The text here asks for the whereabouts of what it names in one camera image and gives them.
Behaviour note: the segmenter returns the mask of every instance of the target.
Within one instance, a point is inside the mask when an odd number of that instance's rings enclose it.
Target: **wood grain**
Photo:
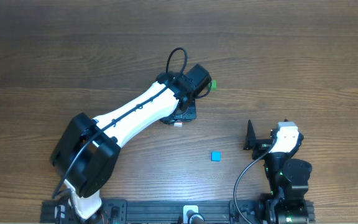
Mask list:
[[[48,158],[71,118],[145,91],[188,49],[218,90],[182,128],[154,123],[122,150],[103,197],[230,200],[247,120],[305,135],[319,222],[358,222],[358,1],[0,0],[0,222],[37,222],[58,176]],[[179,69],[181,55],[172,69]],[[210,152],[221,151],[221,162]],[[268,192],[262,163],[239,198]]]

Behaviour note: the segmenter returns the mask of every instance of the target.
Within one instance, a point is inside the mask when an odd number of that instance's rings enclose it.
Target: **blue cube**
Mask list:
[[[221,152],[212,152],[211,160],[219,162],[221,160]]]

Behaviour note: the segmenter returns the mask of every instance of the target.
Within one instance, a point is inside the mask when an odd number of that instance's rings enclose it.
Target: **tabletop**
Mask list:
[[[122,149],[102,197],[231,200],[247,121],[285,118],[313,166],[319,222],[358,222],[358,1],[0,0],[0,222],[37,222],[59,176],[49,156],[68,122],[143,93],[175,47],[217,90],[183,127],[157,121]],[[172,59],[178,70],[183,55]],[[211,152],[221,152],[211,162]],[[269,192],[258,162],[237,196]]]

